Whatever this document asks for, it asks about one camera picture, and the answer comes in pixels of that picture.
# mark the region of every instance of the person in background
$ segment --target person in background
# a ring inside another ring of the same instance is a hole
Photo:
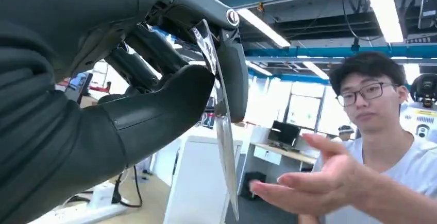
[[[330,82],[361,138],[343,143],[304,134],[321,151],[312,173],[251,183],[265,201],[299,214],[299,224],[437,223],[437,144],[415,140],[399,120],[405,71],[377,52],[358,53]]]
[[[339,136],[332,139],[333,142],[345,142],[350,140],[350,136],[354,133],[354,130],[349,125],[342,125],[339,128]]]

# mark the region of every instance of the cable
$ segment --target cable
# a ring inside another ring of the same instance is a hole
[[[347,14],[346,14],[346,9],[345,9],[345,7],[344,7],[344,0],[342,0],[342,4],[343,4],[344,20],[346,21],[347,27],[349,28],[350,32],[352,33],[352,35],[353,35],[355,38],[357,38],[357,39],[359,39],[359,40],[362,40],[362,41],[374,41],[374,40],[377,40],[377,39],[382,38],[382,35],[380,35],[380,36],[378,36],[378,37],[375,37],[375,38],[373,38],[373,39],[364,39],[364,38],[359,37],[359,36],[358,36],[358,35],[357,35],[353,30],[352,30],[352,27],[350,26],[349,19],[347,18]]]
[[[123,185],[123,183],[126,181],[126,179],[129,177],[129,168],[126,170],[126,176],[124,179],[120,182],[120,186]]]
[[[141,193],[140,193],[140,187],[138,186],[138,175],[137,175],[137,167],[133,166],[133,171],[135,173],[135,186],[137,188],[137,194],[138,194],[138,199],[140,200],[140,203],[138,205],[133,205],[133,204],[128,204],[123,202],[122,200],[122,196],[120,195],[120,191],[119,191],[119,187],[121,184],[121,177],[123,176],[123,173],[121,173],[119,175],[119,177],[117,178],[116,182],[115,182],[115,188],[114,188],[114,194],[112,196],[112,203],[119,203],[123,206],[126,206],[128,208],[141,208],[143,206],[143,198],[141,197]]]
[[[325,8],[324,9],[322,9],[321,11],[320,11],[320,13],[318,14],[318,16],[314,19],[314,20],[312,20],[311,22],[310,22],[310,24],[308,24],[308,26],[306,26],[305,28],[303,28],[302,30],[300,30],[300,31],[298,31],[297,33],[295,33],[295,34],[293,34],[293,35],[291,35],[291,36],[287,36],[287,39],[288,40],[290,40],[290,39],[292,39],[292,38],[294,38],[294,37],[296,37],[296,36],[299,36],[299,35],[301,35],[303,32],[305,32],[308,28],[311,28],[313,25],[314,25],[314,23],[322,16],[322,14],[324,14],[325,13],[325,11],[328,9],[328,7],[329,7],[329,5],[326,5],[325,6]]]

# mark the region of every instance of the white cabinet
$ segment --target white cabinet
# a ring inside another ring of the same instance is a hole
[[[216,136],[199,127],[181,138],[163,224],[224,223],[229,197]],[[234,141],[236,163],[241,144]]]
[[[276,165],[281,164],[282,155],[260,147],[255,147],[254,156]]]

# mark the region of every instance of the computer monitor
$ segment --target computer monitor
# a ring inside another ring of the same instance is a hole
[[[294,146],[294,141],[299,137],[299,134],[299,126],[274,121],[268,139],[284,145]]]

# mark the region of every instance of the white t-shirt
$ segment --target white t-shirt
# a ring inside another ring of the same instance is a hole
[[[342,142],[351,155],[363,164],[363,141]],[[313,171],[322,169],[319,157]],[[407,153],[392,168],[382,174],[408,188],[437,200],[437,144],[425,141],[414,141]],[[324,224],[380,224],[378,220],[352,206],[346,206],[320,218]]]

